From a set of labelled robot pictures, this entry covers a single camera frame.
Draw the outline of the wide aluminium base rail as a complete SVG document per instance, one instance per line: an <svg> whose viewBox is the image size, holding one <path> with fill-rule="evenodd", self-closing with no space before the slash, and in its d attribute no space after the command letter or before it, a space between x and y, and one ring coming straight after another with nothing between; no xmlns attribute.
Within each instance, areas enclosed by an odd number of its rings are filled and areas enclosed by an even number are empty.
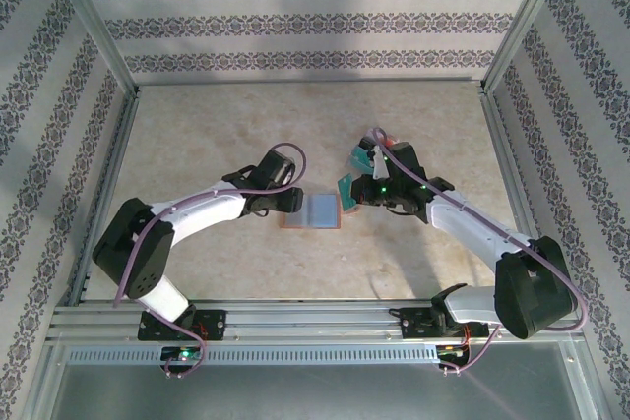
<svg viewBox="0 0 630 420"><path fill-rule="evenodd" d="M401 341L401 323L392 309L425 308L427 300L206 300L199 309L224 310L223 343L334 344ZM143 310L131 302L113 308L89 300L53 311L45 341L66 344L131 344Z"/></svg>

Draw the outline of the tan leather card holder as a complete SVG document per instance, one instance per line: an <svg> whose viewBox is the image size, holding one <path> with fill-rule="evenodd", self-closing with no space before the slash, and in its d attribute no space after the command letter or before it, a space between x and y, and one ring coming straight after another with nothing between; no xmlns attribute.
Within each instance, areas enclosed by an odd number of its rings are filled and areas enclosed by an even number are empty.
<svg viewBox="0 0 630 420"><path fill-rule="evenodd" d="M344 216L358 213L359 207L344 210L339 194L310 194L302 200L301 209L281 218L281 229L332 230L342 227Z"/></svg>

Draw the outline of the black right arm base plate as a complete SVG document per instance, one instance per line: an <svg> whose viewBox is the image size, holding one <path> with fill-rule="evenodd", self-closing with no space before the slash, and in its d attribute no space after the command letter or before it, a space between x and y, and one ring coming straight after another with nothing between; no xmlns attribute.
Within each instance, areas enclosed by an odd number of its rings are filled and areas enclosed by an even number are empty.
<svg viewBox="0 0 630 420"><path fill-rule="evenodd" d="M448 322L444 314L431 308L391 309L390 314L399 319L404 339L465 337L463 324Z"/></svg>

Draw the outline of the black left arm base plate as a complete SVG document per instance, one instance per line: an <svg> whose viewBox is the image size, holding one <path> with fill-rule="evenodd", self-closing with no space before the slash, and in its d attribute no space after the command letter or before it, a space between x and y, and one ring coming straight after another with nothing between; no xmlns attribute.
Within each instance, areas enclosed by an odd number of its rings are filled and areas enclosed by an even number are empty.
<svg viewBox="0 0 630 420"><path fill-rule="evenodd" d="M204 341L221 341L226 327L224 310L201 310L189 308L178 320L183 327L201 337ZM141 341L182 341L192 337L175 330L159 321L154 315L145 312L139 323L137 337Z"/></svg>

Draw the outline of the aluminium side rail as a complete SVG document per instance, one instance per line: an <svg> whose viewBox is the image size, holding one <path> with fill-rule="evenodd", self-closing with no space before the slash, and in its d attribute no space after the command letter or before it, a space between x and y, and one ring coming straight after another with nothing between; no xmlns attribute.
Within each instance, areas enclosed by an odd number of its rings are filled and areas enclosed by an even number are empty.
<svg viewBox="0 0 630 420"><path fill-rule="evenodd" d="M512 153L500 114L493 97L483 88L479 89L479 100L489 129L490 138L497 156L500 172L506 188L508 201L515 219L516 228L524 234L539 236L534 215L531 212L516 159Z"/></svg>
<svg viewBox="0 0 630 420"><path fill-rule="evenodd" d="M67 288L58 303L59 306L76 306L82 300L85 285L90 275L92 251L102 232L108 215L140 96L141 89L135 87L132 92L125 95L121 105L120 113L112 131L111 140L94 189L94 198L88 215L86 234L83 238L77 260L70 271Z"/></svg>

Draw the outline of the aluminium frame post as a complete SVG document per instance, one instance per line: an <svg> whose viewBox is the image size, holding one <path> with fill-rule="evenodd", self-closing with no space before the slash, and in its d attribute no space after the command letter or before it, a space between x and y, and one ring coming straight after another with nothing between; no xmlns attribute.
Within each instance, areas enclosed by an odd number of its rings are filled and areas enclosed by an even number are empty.
<svg viewBox="0 0 630 420"><path fill-rule="evenodd" d="M488 71L480 81L478 89L480 94L489 95L496 89L509 63L516 55L523 38L535 21L544 1L545 0L523 0L515 14L511 26L508 28L506 36L496 51Z"/></svg>
<svg viewBox="0 0 630 420"><path fill-rule="evenodd" d="M120 87L127 94L135 97L138 93L138 85L132 78L104 19L95 6L94 0L70 0L70 2Z"/></svg>

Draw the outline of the clear acrylic card box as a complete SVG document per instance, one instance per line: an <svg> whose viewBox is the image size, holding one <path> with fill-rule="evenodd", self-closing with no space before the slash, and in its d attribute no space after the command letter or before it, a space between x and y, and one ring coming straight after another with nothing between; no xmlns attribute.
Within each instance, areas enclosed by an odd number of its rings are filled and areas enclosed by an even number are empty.
<svg viewBox="0 0 630 420"><path fill-rule="evenodd" d="M347 159L347 164L361 174L371 174L373 172L373 149L375 147L373 132L373 128L366 131L359 142L352 148Z"/></svg>

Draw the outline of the thin aluminium cross rail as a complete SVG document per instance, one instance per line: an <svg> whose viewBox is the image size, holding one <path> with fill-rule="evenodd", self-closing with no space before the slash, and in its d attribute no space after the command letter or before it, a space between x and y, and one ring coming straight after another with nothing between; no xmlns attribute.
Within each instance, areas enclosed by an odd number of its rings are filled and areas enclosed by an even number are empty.
<svg viewBox="0 0 630 420"><path fill-rule="evenodd" d="M223 85L267 85L267 84L344 84L344 83L446 83L446 84L473 84L484 86L484 80L477 80L471 77L426 77L426 78L360 78L360 77L309 77L309 78L287 78L287 79L264 79L264 80L215 80L215 81L167 81L167 82L136 82L136 88L143 87L179 87L179 86L223 86Z"/></svg>

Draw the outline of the grey sheet metal tray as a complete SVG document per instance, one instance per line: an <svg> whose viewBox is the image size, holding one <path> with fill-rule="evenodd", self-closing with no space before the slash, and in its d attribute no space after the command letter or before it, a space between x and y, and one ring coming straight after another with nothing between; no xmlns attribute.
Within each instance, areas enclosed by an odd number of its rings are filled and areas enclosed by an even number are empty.
<svg viewBox="0 0 630 420"><path fill-rule="evenodd" d="M496 342L446 375L431 364L232 361L169 379L122 347L44 351L12 420L619 420L583 345Z"/></svg>

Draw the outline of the teal plastic card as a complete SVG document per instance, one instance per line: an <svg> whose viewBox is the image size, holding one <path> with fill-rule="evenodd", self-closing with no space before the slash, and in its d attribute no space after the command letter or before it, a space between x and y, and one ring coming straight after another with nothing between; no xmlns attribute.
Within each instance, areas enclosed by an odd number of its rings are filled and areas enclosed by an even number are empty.
<svg viewBox="0 0 630 420"><path fill-rule="evenodd" d="M350 212L357 207L357 201L351 195L352 182L353 179L350 173L338 181L338 191L343 212Z"/></svg>
<svg viewBox="0 0 630 420"><path fill-rule="evenodd" d="M368 157L368 151L361 146L355 146L353 148L349 162L350 165L361 174L371 174L373 172L373 164Z"/></svg>

